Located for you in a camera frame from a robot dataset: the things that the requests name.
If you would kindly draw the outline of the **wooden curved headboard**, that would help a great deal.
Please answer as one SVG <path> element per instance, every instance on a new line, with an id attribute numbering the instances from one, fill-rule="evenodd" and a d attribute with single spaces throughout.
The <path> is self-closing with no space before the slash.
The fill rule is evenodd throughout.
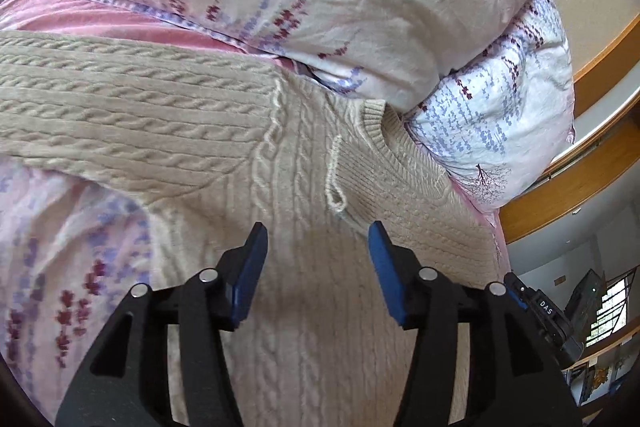
<path id="1" fill-rule="evenodd" d="M 639 158 L 639 20 L 634 18 L 593 60 L 579 69 L 576 141 L 556 156 L 523 196 L 500 211 L 511 244 L 559 220 L 625 173 Z"/>

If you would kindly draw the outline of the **white lavender print pillow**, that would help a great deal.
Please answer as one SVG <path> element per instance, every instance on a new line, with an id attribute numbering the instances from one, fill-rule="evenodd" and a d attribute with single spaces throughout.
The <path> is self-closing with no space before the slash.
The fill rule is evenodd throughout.
<path id="1" fill-rule="evenodd" d="M 573 134 L 572 60 L 553 0 L 527 0 L 506 31 L 449 76 L 405 125 L 482 213 L 532 185 Z"/>

